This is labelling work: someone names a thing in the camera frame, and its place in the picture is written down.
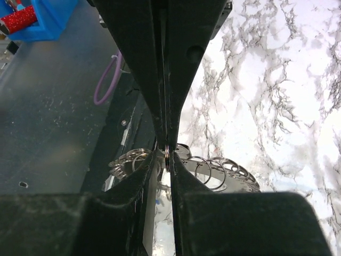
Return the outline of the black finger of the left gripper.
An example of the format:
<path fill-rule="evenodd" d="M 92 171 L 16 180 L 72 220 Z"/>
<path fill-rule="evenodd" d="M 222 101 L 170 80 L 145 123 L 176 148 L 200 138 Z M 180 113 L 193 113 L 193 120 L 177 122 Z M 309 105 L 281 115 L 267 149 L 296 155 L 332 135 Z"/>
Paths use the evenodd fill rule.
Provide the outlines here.
<path fill-rule="evenodd" d="M 94 1 L 147 104 L 159 149 L 166 146 L 160 1 Z"/>
<path fill-rule="evenodd" d="M 166 5 L 165 148 L 174 150 L 182 107 L 226 1 L 168 1 Z"/>

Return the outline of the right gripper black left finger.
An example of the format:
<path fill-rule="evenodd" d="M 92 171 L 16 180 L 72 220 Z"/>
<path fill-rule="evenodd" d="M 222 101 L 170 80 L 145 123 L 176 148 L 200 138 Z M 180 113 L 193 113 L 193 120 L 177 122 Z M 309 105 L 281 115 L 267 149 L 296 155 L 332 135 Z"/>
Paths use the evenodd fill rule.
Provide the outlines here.
<path fill-rule="evenodd" d="M 157 154 L 93 195 L 1 196 L 1 255 L 151 255 Z"/>

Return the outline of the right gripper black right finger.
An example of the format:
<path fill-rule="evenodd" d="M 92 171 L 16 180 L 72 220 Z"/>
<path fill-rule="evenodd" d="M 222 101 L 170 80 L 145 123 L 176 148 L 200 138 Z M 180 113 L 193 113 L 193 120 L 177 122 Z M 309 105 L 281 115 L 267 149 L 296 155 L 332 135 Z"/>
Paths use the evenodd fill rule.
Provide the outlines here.
<path fill-rule="evenodd" d="M 300 194 L 214 193 L 174 152 L 170 176 L 177 255 L 331 255 Z"/>

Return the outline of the silver disc keyring holder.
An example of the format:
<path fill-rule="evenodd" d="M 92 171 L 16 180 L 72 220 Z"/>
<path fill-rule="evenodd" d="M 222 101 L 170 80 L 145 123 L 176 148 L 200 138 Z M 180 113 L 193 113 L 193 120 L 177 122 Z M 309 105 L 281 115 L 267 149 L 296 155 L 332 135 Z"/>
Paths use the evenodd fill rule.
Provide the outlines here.
<path fill-rule="evenodd" d="M 178 144 L 176 148 L 185 168 L 201 183 L 216 193 L 259 193 L 260 186 L 255 177 L 244 167 L 225 157 L 205 159 L 193 156 L 187 145 Z M 109 178 L 105 181 L 106 191 L 127 178 L 138 169 L 151 150 L 138 148 L 128 151 L 108 164 Z"/>

